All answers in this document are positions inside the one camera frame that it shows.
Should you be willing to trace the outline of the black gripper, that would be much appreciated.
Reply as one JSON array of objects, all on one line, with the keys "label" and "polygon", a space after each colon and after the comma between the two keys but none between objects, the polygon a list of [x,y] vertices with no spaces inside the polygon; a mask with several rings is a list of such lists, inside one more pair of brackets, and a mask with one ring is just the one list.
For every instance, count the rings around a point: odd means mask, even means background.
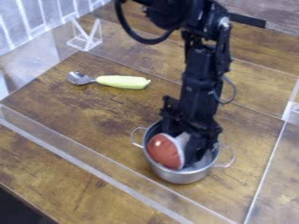
[{"label": "black gripper", "polygon": [[171,96],[163,98],[160,111],[161,131],[177,137],[184,131],[187,144],[184,146],[184,167],[199,162],[207,151],[219,143],[223,128],[213,120],[215,111],[204,107],[195,108],[191,104],[181,105]]}]

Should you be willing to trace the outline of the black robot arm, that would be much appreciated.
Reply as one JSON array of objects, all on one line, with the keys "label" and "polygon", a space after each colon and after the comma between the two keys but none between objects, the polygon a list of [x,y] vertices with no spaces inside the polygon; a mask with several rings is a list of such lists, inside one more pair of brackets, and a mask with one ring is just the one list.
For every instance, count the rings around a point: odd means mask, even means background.
[{"label": "black robot arm", "polygon": [[219,143],[221,127],[213,116],[230,71],[230,14],[215,0],[133,0],[151,22],[165,33],[135,39],[148,45],[163,42],[176,30],[184,40],[185,68],[180,98],[163,98],[161,132],[147,141],[149,158],[180,170],[192,165]]}]

